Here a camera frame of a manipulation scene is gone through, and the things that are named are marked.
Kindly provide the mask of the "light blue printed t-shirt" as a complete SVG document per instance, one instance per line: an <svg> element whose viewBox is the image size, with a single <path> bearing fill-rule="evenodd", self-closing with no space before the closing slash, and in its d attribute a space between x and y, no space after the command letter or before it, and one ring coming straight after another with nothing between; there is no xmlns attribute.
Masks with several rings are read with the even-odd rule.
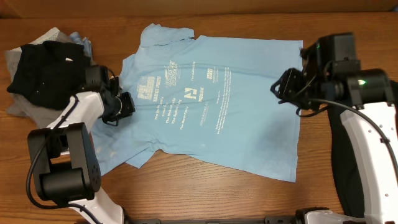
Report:
<svg viewBox="0 0 398 224"><path fill-rule="evenodd" d="M302 46L147 26L120 74L135 112L116 127L97 121L91 132L101 173L141 167L162 150L295 182L300 118L271 86L302 68Z"/></svg>

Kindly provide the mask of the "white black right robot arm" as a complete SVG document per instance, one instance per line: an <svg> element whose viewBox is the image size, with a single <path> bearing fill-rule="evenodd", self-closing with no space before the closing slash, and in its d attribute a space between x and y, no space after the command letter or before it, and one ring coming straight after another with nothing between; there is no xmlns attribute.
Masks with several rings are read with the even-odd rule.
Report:
<svg viewBox="0 0 398 224"><path fill-rule="evenodd" d="M364 198L364 216L325 207L297 210L291 223L397 223L396 106L383 70L290 68L271 86L281 102L300 109L341 109L338 119L354 152Z"/></svg>

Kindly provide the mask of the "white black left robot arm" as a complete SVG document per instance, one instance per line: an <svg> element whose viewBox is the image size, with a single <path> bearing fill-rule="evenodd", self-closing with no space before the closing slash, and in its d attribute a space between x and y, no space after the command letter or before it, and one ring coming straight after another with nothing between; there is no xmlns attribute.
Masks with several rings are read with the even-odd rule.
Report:
<svg viewBox="0 0 398 224"><path fill-rule="evenodd" d="M132 223L122 206L101 187L101 169L91 141L99 118L117 126L135 111L131 94L85 91L70 98L62 114L27 137L31 165L25 190L34 206L44 210L70 208L88 223Z"/></svg>

